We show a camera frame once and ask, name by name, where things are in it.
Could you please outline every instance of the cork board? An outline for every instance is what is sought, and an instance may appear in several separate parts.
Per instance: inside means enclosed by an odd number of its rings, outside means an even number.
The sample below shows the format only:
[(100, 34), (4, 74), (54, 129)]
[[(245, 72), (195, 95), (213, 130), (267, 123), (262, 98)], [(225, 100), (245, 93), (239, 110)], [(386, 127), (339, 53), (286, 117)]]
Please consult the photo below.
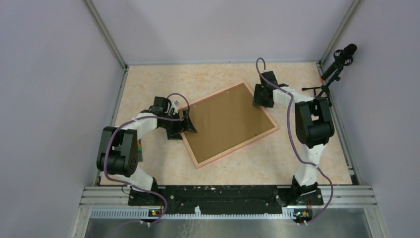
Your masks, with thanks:
[(186, 131), (182, 138), (196, 168), (278, 130), (267, 110), (252, 101), (253, 91), (241, 82), (190, 104), (198, 133)]

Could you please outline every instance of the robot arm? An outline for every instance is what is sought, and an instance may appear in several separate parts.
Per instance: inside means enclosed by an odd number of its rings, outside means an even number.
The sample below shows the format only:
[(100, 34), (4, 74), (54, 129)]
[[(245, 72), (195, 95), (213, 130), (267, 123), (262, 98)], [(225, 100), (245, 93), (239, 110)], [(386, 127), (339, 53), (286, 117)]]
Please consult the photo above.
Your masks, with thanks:
[[(272, 71), (262, 74), (268, 81), (278, 85)], [(274, 103), (285, 107), (289, 105), (290, 94), (293, 95), (291, 111), (295, 112), (296, 135), (302, 143), (300, 157), (304, 162), (318, 165), (328, 140), (334, 134), (334, 125), (325, 98), (312, 98), (296, 92), (286, 84), (280, 84), (279, 89), (273, 88), (260, 78), (261, 84), (255, 86), (254, 105), (272, 108)], [(317, 188), (316, 167), (300, 164), (293, 176), (292, 185), (296, 187), (298, 196), (311, 193)]]
[[(150, 106), (148, 110), (141, 111), (140, 114), (133, 118), (133, 123), (124, 126), (117, 132), (108, 156), (108, 173), (116, 175), (120, 179), (136, 185), (139, 188), (151, 190), (154, 183), (153, 177), (137, 167), (137, 142), (147, 132), (159, 127), (166, 129), (168, 139), (182, 139), (180, 133), (184, 131), (197, 133), (187, 113), (186, 110), (183, 111), (183, 114), (186, 116), (182, 121), (165, 120), (180, 119), (178, 109), (175, 103), (171, 102), (169, 99), (155, 97), (153, 106)], [(137, 118), (150, 116), (153, 118), (136, 120)], [(111, 126), (107, 126), (103, 129), (97, 158), (97, 168), (100, 171), (104, 170), (106, 148), (111, 135), (115, 130), (116, 127)]]

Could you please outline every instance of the gray wall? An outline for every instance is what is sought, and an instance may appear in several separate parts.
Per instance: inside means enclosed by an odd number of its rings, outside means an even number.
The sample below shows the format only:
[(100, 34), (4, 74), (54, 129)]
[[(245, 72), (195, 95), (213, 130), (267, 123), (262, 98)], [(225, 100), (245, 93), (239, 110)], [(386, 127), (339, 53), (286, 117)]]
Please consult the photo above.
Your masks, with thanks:
[(352, 0), (94, 0), (128, 64), (319, 60)]
[(393, 237), (419, 236), (419, 9), (418, 0), (364, 1), (337, 46), (355, 43), (355, 61), (332, 84), (359, 175)]
[(0, 237), (68, 237), (122, 70), (81, 0), (0, 5)]

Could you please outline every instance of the table top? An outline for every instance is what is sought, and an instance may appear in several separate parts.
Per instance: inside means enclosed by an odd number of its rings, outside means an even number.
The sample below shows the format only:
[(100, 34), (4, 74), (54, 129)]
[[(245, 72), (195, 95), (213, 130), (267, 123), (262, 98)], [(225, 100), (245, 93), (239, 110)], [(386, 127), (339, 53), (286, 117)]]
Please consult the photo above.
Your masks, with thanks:
[[(314, 62), (268, 63), (278, 83), (286, 83), (297, 91), (320, 85)], [(238, 82), (247, 82), (252, 90), (260, 83), (254, 63), (179, 64), (131, 66), (128, 71), (116, 125), (131, 120), (153, 104), (155, 96), (166, 97), (177, 92), (190, 102), (204, 98)], [(296, 159), (287, 135), (287, 108), (275, 104), (268, 112), (280, 129), (223, 158), (196, 169), (182, 140), (167, 140), (159, 128), (143, 136), (143, 161), (138, 163), (160, 185), (265, 185), (290, 184), (297, 170)], [(295, 130), (291, 114), (292, 131)], [(294, 134), (294, 141), (300, 143)], [(351, 184), (347, 163), (337, 133), (324, 149), (320, 167), (334, 184)], [(328, 184), (318, 175), (319, 184)], [(102, 185), (117, 184), (101, 179)]]

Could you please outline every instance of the purple cable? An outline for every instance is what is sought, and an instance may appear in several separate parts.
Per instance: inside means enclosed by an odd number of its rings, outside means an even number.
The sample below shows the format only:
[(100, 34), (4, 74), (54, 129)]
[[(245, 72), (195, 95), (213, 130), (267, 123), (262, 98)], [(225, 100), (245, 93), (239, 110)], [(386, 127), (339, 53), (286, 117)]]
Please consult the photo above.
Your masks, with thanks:
[(333, 187), (333, 185), (332, 185), (332, 181), (331, 181), (331, 179), (327, 176), (327, 175), (325, 175), (324, 174), (324, 172), (321, 170), (321, 168), (320, 167), (317, 167), (316, 166), (316, 164), (314, 164), (314, 163), (311, 163), (311, 162), (306, 162), (306, 161), (303, 161), (302, 160), (302, 158), (299, 156), (299, 153), (298, 153), (298, 150), (296, 149), (296, 146), (295, 146), (295, 142), (293, 141), (293, 137), (292, 137), (292, 129), (290, 128), (290, 109), (292, 108), (292, 103), (293, 103), (293, 99), (294, 99), (294, 96), (293, 96), (293, 94), (292, 93), (290, 93), (290, 92), (287, 92), (286, 90), (284, 90), (284, 89), (282, 89), (282, 88), (280, 88), (278, 85), (275, 85), (275, 84), (273, 84), (273, 83), (271, 83), (270, 81), (268, 81), (262, 74), (261, 74), (261, 72), (260, 72), (260, 69), (258, 68), (258, 61), (260, 61), (260, 60), (262, 60), (263, 61), (263, 63), (264, 63), (264, 70), (265, 70), (265, 60), (263, 59), (263, 58), (258, 58), (257, 59), (257, 61), (255, 62), (255, 67), (257, 68), (257, 72), (258, 72), (258, 74), (260, 75), (260, 77), (266, 82), (266, 83), (268, 83), (269, 85), (271, 85), (272, 87), (274, 87), (274, 88), (276, 88), (276, 89), (278, 89), (278, 90), (280, 90), (280, 91), (282, 91), (283, 93), (286, 93), (287, 95), (289, 95), (290, 96), (290, 102), (289, 102), (289, 106), (287, 107), (287, 133), (289, 134), (289, 140), (290, 140), (290, 144), (292, 144), (292, 148), (293, 148), (293, 152), (295, 152), (295, 155), (296, 155), (296, 157), (298, 158), (298, 160), (299, 160), (299, 162), (301, 162), (302, 164), (304, 164), (304, 165), (312, 165), (312, 166), (315, 166), (317, 169), (318, 169), (318, 171), (319, 171), (319, 173), (324, 177), (324, 178), (326, 178), (327, 180), (328, 180), (328, 182), (329, 182), (329, 185), (331, 186), (331, 196), (329, 197), (329, 200), (328, 200), (328, 202), (325, 204), (325, 206), (321, 209), (321, 211), (320, 212), (318, 212), (318, 214), (316, 214), (310, 221), (308, 221), (307, 222), (307, 224), (310, 224), (310, 223), (312, 223), (313, 221), (315, 221), (326, 209), (327, 209), (327, 207), (331, 204), (331, 201), (332, 201), (332, 196), (333, 196), (333, 193), (334, 193), (334, 187)]
[[(172, 96), (172, 95), (178, 95), (178, 96), (181, 96), (184, 100), (185, 100), (185, 102), (187, 103), (187, 107), (188, 107), (188, 111), (190, 110), (190, 104), (188, 103), (188, 100), (187, 100), (187, 98), (185, 98), (182, 94), (179, 94), (179, 93), (171, 93), (167, 98), (169, 98), (170, 96)], [(105, 159), (104, 159), (104, 174), (105, 174), (105, 177), (108, 179), (108, 180), (110, 180), (110, 181), (114, 181), (114, 182), (120, 182), (120, 183), (123, 183), (123, 184), (125, 184), (125, 185), (130, 185), (130, 186), (132, 186), (133, 188), (135, 188), (135, 189), (137, 189), (137, 190), (139, 190), (139, 191), (142, 191), (142, 192), (147, 192), (147, 193), (150, 193), (150, 194), (153, 194), (153, 195), (156, 195), (156, 196), (158, 196), (159, 198), (161, 198), (162, 199), (162, 201), (165, 203), (165, 207), (163, 208), (163, 212), (161, 213), (161, 215), (154, 221), (154, 222), (151, 222), (150, 223), (150, 225), (153, 225), (153, 224), (155, 224), (155, 223), (157, 223), (158, 221), (160, 221), (161, 220), (161, 218), (162, 218), (162, 216), (164, 216), (164, 214), (165, 214), (165, 212), (166, 212), (166, 210), (167, 210), (167, 207), (168, 207), (168, 202), (167, 202), (167, 200), (165, 199), (165, 197), (163, 197), (162, 195), (160, 195), (159, 193), (157, 193), (157, 192), (153, 192), (153, 191), (149, 191), (149, 190), (145, 190), (145, 189), (142, 189), (142, 188), (139, 188), (139, 187), (137, 187), (137, 186), (135, 186), (135, 185), (133, 185), (133, 184), (130, 184), (129, 182), (127, 182), (127, 181), (123, 181), (123, 180), (119, 180), (119, 179), (114, 179), (114, 178), (111, 178), (109, 175), (108, 175), (108, 169), (107, 169), (107, 163), (108, 163), (108, 156), (109, 156), (109, 151), (111, 150), (111, 147), (112, 147), (112, 142), (114, 141), (114, 138), (115, 138), (115, 136), (116, 136), (116, 134), (117, 134), (117, 132), (119, 132), (120, 130), (121, 130), (121, 128), (123, 128), (124, 126), (126, 126), (126, 125), (129, 125), (129, 124), (131, 124), (131, 123), (133, 123), (133, 122), (135, 122), (135, 121), (137, 121), (137, 120), (142, 120), (142, 119), (147, 119), (147, 118), (156, 118), (156, 119), (162, 119), (162, 120), (169, 120), (169, 121), (180, 121), (180, 120), (183, 120), (184, 118), (186, 117), (186, 115), (184, 115), (182, 118), (179, 118), (179, 119), (171, 119), (171, 118), (164, 118), (164, 117), (158, 117), (158, 116), (144, 116), (144, 117), (139, 117), (139, 118), (136, 118), (136, 120), (129, 120), (129, 121), (127, 121), (127, 122), (125, 122), (125, 123), (123, 123), (123, 124), (121, 124), (119, 127), (117, 127), (117, 129), (115, 129), (115, 131), (112, 133), (112, 135), (111, 135), (111, 138), (109, 139), (109, 142), (108, 142), (108, 146), (107, 146), (107, 148), (106, 148), (106, 152), (105, 152)], [(141, 222), (141, 221), (139, 221), (139, 220), (131, 220), (131, 221), (128, 221), (128, 222), (125, 222), (125, 223), (123, 223), (123, 224), (121, 224), (121, 225), (119, 225), (118, 227), (116, 227), (116, 228), (114, 228), (113, 230), (111, 230), (105, 237), (108, 237), (109, 235), (111, 235), (112, 233), (114, 233), (116, 230), (118, 230), (119, 228), (121, 228), (121, 227), (123, 227), (123, 226), (125, 226), (125, 225), (127, 225), (127, 224), (129, 224), (129, 223), (133, 223), (133, 222)]]

